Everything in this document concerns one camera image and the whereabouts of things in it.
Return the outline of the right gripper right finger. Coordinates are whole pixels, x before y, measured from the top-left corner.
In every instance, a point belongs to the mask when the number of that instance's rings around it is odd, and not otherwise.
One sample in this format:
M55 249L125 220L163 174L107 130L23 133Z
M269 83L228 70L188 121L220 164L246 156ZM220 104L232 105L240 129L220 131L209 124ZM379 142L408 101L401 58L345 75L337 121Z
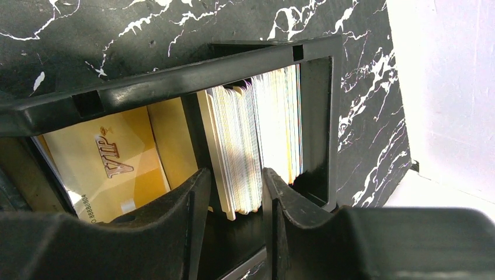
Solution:
M466 208L330 213L263 170L270 279L493 279L494 223Z

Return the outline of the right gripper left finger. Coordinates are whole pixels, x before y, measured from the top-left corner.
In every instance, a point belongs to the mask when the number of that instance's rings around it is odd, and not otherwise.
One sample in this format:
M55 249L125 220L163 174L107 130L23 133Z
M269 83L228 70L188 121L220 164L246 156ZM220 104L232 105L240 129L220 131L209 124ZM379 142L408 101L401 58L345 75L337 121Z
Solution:
M210 171L200 169L110 223L3 212L1 278L196 279L210 189Z

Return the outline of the gold VIP card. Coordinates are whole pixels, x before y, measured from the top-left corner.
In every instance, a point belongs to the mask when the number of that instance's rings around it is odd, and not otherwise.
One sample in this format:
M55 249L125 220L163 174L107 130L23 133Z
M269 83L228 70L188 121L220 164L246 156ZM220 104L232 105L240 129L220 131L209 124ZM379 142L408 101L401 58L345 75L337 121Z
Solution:
M110 222L174 190L197 171L180 98L36 138L77 216Z

